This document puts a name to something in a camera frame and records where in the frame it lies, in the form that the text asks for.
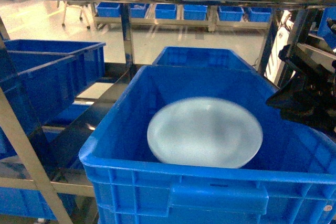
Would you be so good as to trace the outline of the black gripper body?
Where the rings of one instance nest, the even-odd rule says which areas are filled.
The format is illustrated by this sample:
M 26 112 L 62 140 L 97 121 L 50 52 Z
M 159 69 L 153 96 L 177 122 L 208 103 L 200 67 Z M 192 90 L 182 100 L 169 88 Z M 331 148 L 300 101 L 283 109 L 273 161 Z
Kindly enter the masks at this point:
M 312 60 L 298 46 L 289 44 L 279 58 L 294 68 L 294 76 L 266 100 L 280 110 L 284 120 L 324 131 L 335 129 L 335 71 Z

